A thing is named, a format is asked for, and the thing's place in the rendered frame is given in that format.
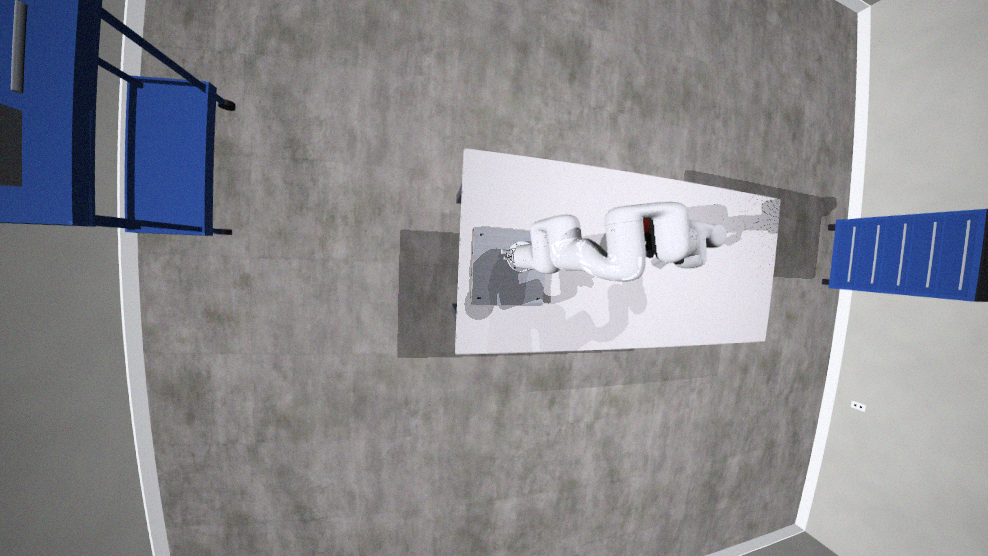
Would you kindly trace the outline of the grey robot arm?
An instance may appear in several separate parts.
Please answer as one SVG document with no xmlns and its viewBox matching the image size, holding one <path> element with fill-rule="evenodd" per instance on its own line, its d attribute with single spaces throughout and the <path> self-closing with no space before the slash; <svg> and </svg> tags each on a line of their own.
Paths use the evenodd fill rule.
<svg viewBox="0 0 988 556">
<path fill-rule="evenodd" d="M 689 220 L 684 204 L 655 202 L 619 206 L 607 212 L 608 254 L 596 242 L 582 239 L 579 219 L 569 214 L 536 221 L 530 228 L 532 244 L 516 242 L 501 254 L 507 254 L 504 260 L 518 272 L 533 269 L 553 274 L 562 269 L 585 271 L 610 281 L 632 281 L 642 276 L 646 266 L 643 219 L 650 220 L 656 256 L 651 264 L 658 269 L 674 262 L 685 269 L 700 267 L 706 263 L 707 248 L 720 247 L 726 240 L 722 225 Z"/>
</svg>

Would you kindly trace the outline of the red kettle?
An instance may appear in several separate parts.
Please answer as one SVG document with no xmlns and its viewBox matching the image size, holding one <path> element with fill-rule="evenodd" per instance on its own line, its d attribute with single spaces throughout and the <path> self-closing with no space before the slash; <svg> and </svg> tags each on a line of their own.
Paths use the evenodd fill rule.
<svg viewBox="0 0 988 556">
<path fill-rule="evenodd" d="M 644 226 L 644 235 L 645 235 L 650 230 L 650 220 L 648 219 L 643 220 L 643 226 Z M 646 241 L 645 248 L 646 248 L 646 257 L 653 258 L 654 252 L 652 249 L 652 242 Z"/>
</svg>

